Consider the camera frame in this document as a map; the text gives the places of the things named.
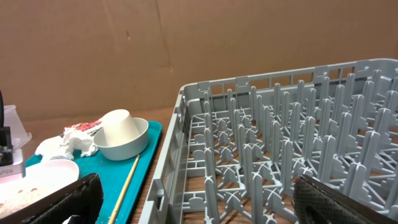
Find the white tissue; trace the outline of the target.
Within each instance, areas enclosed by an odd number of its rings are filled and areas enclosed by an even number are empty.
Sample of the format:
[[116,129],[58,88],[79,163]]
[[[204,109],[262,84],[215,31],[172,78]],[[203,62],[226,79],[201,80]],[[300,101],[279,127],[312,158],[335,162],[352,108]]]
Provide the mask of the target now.
[[80,151],[81,157],[89,157],[98,152],[93,142],[93,136],[86,131],[75,128],[65,128],[64,135],[55,136],[42,141],[35,150],[36,156],[42,156],[44,161],[54,159],[74,160],[74,151]]

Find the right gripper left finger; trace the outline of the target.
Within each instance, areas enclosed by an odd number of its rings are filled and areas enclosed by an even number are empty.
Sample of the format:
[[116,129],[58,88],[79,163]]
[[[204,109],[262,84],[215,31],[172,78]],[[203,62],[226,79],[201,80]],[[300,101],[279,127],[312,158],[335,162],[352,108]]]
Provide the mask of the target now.
[[91,173],[1,219],[1,223],[95,223],[104,200],[100,177]]

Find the large white plate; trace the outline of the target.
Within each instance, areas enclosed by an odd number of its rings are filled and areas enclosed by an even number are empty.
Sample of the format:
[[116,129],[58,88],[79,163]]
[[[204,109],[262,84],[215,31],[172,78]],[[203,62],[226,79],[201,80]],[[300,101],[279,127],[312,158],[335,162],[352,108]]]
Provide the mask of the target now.
[[78,180],[78,165],[68,159],[26,168],[22,179],[1,184],[1,218],[7,217]]

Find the teal serving tray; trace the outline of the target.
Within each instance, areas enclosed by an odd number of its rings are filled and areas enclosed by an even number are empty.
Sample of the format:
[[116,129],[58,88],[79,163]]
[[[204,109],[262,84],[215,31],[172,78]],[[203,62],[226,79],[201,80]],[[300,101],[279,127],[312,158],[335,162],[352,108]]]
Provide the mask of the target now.
[[[119,209],[116,223],[130,223],[132,214],[138,203],[142,188],[146,181],[147,173],[152,164],[157,145],[162,132],[162,125],[156,121],[149,121],[147,147],[140,153],[140,158],[133,173],[129,188]],[[81,157],[80,151],[74,151],[74,162],[78,165],[82,178],[90,173],[97,173],[104,192],[104,201],[97,223],[107,223],[116,205],[117,199],[128,174],[134,164],[135,158],[125,161],[111,161],[97,152],[90,157]]]

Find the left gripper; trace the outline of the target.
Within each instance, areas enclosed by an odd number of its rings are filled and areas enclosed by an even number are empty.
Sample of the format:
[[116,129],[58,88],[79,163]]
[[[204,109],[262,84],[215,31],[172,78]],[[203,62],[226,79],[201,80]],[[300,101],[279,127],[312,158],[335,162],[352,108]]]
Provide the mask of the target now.
[[4,102],[1,95],[1,183],[13,182],[25,177],[22,149],[14,149],[11,128],[4,124]]

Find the red snack wrapper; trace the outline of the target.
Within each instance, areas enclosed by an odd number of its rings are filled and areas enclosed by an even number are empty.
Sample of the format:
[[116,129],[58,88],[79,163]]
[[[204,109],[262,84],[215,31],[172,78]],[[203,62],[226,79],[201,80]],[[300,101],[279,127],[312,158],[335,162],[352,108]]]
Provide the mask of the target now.
[[82,131],[83,133],[93,136],[102,128],[102,120],[98,119],[92,122],[78,123],[64,128],[64,134],[71,131]]

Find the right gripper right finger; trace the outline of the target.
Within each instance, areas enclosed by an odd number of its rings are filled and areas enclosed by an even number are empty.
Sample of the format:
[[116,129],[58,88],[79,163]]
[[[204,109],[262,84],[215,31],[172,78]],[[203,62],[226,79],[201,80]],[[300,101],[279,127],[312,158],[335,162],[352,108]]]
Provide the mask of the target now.
[[297,178],[293,201],[299,223],[397,224],[308,175]]

